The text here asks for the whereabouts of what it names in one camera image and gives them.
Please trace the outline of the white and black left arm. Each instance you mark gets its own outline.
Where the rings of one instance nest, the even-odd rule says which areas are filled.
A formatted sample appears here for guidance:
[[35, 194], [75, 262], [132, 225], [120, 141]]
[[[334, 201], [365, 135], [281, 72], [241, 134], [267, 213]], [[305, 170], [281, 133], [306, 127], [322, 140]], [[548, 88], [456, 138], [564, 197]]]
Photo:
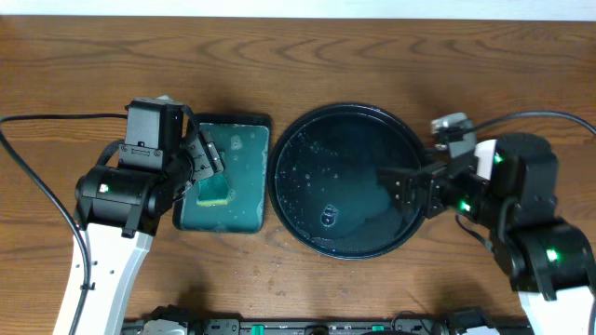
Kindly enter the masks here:
[[57, 334], [117, 334], [160, 218], [198, 181], [223, 171], [212, 136], [194, 130], [170, 149], [118, 143], [119, 163], [101, 160], [75, 188], [74, 243]]

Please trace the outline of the white plate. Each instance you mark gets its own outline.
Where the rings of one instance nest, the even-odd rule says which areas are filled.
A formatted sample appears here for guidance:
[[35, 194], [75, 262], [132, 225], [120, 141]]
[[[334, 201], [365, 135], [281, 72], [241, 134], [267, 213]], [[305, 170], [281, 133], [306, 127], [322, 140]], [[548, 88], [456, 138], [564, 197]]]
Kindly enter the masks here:
[[488, 181], [492, 175], [495, 146], [496, 140], [487, 140], [479, 142], [474, 150], [477, 159], [476, 174]]

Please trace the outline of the green and yellow sponge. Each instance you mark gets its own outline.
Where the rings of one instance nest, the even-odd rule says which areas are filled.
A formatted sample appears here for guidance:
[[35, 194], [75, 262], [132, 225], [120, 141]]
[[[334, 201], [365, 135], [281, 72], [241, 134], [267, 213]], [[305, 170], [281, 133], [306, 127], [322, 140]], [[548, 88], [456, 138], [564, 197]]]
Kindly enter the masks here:
[[196, 203], [202, 207], [226, 205], [229, 202], [230, 189], [227, 178], [218, 173], [198, 183]]

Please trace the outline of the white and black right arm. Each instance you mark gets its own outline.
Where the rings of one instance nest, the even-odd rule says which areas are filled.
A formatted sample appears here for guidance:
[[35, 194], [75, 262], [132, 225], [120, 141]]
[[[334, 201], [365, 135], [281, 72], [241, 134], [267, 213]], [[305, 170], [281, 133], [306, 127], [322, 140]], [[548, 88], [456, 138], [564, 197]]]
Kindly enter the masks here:
[[384, 167], [377, 178], [402, 213], [431, 219], [451, 209], [487, 228], [481, 242], [533, 333], [594, 333], [595, 258], [582, 231], [555, 213], [559, 161], [549, 142], [514, 133], [466, 149], [450, 162]]

